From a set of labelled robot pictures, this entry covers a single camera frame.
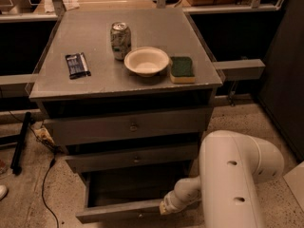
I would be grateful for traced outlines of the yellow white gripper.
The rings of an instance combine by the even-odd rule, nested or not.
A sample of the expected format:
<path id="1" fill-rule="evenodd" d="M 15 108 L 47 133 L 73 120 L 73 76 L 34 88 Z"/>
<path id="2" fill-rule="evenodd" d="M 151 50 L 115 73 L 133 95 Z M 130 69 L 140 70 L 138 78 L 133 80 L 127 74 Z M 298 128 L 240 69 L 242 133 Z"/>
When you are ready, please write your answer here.
<path id="1" fill-rule="evenodd" d="M 165 207 L 165 203 L 164 203 L 163 200 L 160 203 L 159 210 L 160 210 L 160 214 L 161 215 L 168 215 L 168 211 L 167 211 L 167 209 Z"/>

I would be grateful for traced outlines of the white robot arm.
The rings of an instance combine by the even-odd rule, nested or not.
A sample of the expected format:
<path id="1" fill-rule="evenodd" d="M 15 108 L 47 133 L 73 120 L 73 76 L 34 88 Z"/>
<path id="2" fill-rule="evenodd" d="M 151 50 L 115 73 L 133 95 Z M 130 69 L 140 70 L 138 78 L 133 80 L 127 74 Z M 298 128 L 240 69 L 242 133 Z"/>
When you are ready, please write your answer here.
<path id="1" fill-rule="evenodd" d="M 271 142 L 233 131 L 208 134 L 199 175 L 179 180 L 160 204 L 163 215 L 202 201 L 206 228 L 266 228 L 255 185 L 279 177 L 284 159 Z"/>

